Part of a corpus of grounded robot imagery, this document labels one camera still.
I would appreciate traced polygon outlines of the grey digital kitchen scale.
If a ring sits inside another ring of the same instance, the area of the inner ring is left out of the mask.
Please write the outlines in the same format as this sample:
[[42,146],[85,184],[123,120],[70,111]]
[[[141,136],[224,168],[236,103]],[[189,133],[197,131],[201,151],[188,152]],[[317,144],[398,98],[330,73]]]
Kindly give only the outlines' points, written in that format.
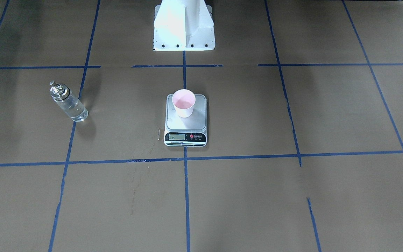
[[204,147],[208,140],[207,98],[195,94],[195,106],[187,118],[180,117],[172,104],[173,94],[166,103],[164,144],[172,147]]

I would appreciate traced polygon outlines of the pink plastic cup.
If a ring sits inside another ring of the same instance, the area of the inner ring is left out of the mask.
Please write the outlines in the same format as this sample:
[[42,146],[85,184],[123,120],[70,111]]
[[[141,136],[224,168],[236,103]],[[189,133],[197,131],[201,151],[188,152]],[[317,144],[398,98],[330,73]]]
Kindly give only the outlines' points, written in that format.
[[181,118],[188,118],[192,115],[196,97],[192,91],[180,89],[172,95],[171,101],[177,115]]

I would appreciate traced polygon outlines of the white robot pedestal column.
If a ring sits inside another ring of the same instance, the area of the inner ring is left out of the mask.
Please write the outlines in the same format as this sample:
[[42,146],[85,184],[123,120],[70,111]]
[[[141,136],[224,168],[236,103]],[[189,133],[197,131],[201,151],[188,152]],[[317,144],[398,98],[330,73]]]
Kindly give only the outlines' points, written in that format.
[[215,47],[212,7],[204,0],[163,0],[155,6],[155,51],[210,51]]

